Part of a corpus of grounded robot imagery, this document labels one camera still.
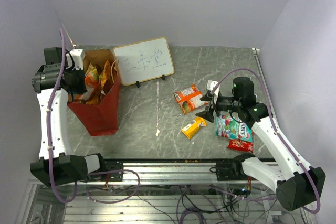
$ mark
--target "red snack package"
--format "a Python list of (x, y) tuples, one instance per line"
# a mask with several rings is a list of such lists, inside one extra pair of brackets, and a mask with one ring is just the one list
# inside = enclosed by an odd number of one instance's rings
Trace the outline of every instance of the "red snack package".
[(243, 152), (252, 152), (253, 153), (253, 143), (242, 141), (239, 139), (230, 139), (230, 143), (227, 147), (228, 149), (234, 149), (237, 151)]

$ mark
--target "snack bag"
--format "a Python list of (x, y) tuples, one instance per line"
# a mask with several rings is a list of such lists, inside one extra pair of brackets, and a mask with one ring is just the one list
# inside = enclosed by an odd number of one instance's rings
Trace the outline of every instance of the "snack bag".
[(100, 81), (97, 69), (92, 64), (90, 64), (85, 74), (85, 86), (87, 92), (84, 94), (76, 94), (73, 102), (86, 103), (87, 101), (91, 100), (95, 91), (99, 88), (99, 85)]
[(253, 153), (253, 143), (242, 141), (239, 139), (230, 139), (230, 143), (227, 147), (228, 149), (234, 149), (237, 151), (243, 152), (252, 152)]
[(174, 92), (175, 100), (179, 104), (183, 114), (195, 110), (196, 108), (208, 104), (200, 100), (202, 93), (193, 84), (190, 88)]
[(215, 135), (229, 139), (239, 139), (253, 142), (253, 132), (246, 123), (238, 123), (229, 115), (221, 115), (216, 118)]
[(206, 126), (205, 120), (203, 118), (196, 117), (195, 120), (193, 120), (191, 123), (183, 127), (181, 131), (183, 132), (184, 135), (186, 135), (188, 139), (191, 139), (193, 135), (195, 135), (195, 133), (200, 129), (200, 127), (205, 126)]

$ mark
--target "black clamp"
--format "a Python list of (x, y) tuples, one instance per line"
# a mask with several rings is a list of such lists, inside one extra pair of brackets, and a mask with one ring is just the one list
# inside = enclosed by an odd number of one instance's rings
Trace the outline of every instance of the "black clamp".
[[(105, 163), (106, 171), (114, 171), (114, 170), (123, 170), (124, 166), (119, 161), (106, 161)], [(110, 173), (109, 181), (110, 182), (122, 182), (124, 172)]]

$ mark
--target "orange snack package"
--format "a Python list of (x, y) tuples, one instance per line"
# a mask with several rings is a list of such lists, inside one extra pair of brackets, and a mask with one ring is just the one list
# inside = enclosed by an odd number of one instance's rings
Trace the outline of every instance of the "orange snack package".
[(200, 100), (202, 93), (195, 84), (193, 84), (190, 88), (174, 92), (174, 96), (183, 114), (208, 104), (208, 102), (203, 102)]

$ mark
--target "white wall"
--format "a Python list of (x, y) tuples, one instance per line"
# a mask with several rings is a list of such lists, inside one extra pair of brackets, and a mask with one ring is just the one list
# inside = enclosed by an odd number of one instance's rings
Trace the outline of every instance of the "white wall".
[(75, 44), (260, 48), (288, 0), (51, 0)]
[(289, 0), (260, 51), (280, 126), (327, 174), (320, 223), (336, 209), (336, 0)]
[(49, 0), (0, 0), (0, 216), (14, 223), (40, 149), (39, 106), (31, 79), (43, 49), (61, 46)]

